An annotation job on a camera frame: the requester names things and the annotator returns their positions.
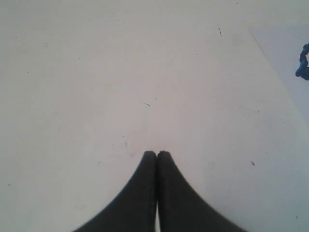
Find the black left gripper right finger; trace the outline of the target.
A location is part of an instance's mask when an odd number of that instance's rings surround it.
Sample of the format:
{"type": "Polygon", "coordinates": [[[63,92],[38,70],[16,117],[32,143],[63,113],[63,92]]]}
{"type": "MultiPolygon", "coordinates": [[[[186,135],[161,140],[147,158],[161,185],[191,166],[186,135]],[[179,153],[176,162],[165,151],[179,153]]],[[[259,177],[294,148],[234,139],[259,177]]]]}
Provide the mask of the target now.
{"type": "Polygon", "coordinates": [[[171,154],[161,151],[156,161],[157,202],[162,232],[243,232],[188,184],[171,154]]]}

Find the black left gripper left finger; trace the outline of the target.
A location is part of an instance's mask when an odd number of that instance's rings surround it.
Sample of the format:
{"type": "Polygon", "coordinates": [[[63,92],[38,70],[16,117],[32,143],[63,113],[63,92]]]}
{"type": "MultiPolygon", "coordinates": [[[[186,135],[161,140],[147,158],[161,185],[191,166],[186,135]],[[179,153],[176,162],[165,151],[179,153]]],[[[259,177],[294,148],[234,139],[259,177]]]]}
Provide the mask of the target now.
{"type": "Polygon", "coordinates": [[[119,194],[77,232],[154,232],[156,154],[144,152],[134,174],[119,194]]]}

